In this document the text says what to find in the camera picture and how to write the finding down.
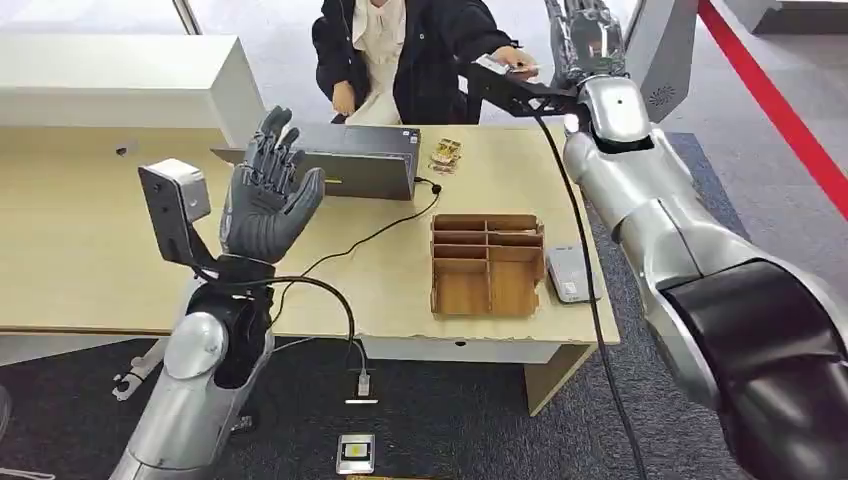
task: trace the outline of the black jacket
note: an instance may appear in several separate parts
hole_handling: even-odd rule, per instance
[[[395,77],[395,102],[405,124],[463,123],[457,62],[510,45],[482,0],[405,0],[406,40]],[[318,86],[332,101],[333,87],[347,80],[356,107],[370,91],[363,53],[351,44],[356,0],[324,0],[312,27],[318,52]]]

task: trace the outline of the red floor stripe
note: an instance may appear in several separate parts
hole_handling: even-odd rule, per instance
[[[760,104],[760,108],[777,127],[824,193],[842,212],[842,216],[848,219],[848,177],[842,173],[768,75],[748,53],[712,2],[701,0],[698,13],[742,82]]]

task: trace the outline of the speaker grille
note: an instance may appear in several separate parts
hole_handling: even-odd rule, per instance
[[[648,103],[655,107],[662,107],[667,105],[674,97],[677,96],[677,90],[672,87],[670,84],[665,84],[662,87],[656,89],[654,93],[648,97]]]

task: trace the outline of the white shirt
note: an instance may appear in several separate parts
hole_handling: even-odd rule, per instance
[[[351,33],[353,47],[365,54],[371,93],[345,123],[399,124],[394,83],[406,39],[406,0],[388,0],[382,7],[375,7],[371,0],[356,0]]]

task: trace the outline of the cardboard compartment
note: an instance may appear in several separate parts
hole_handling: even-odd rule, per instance
[[[539,306],[536,285],[544,276],[541,248],[497,247],[489,250],[492,311],[531,315]]]
[[[433,231],[486,231],[486,219],[482,215],[436,215]]]
[[[542,234],[528,233],[488,233],[486,245],[503,247],[537,247],[542,248]]]
[[[535,232],[538,227],[535,215],[489,215],[486,219],[489,232]]]
[[[486,245],[486,232],[433,232],[436,245]]]
[[[485,245],[436,245],[433,244],[433,258],[476,258],[486,259]]]
[[[544,228],[535,216],[437,215],[432,230],[434,313],[529,316],[536,311],[545,256]]]
[[[489,311],[489,265],[486,260],[437,258],[433,265],[433,311],[457,315],[483,315]]]

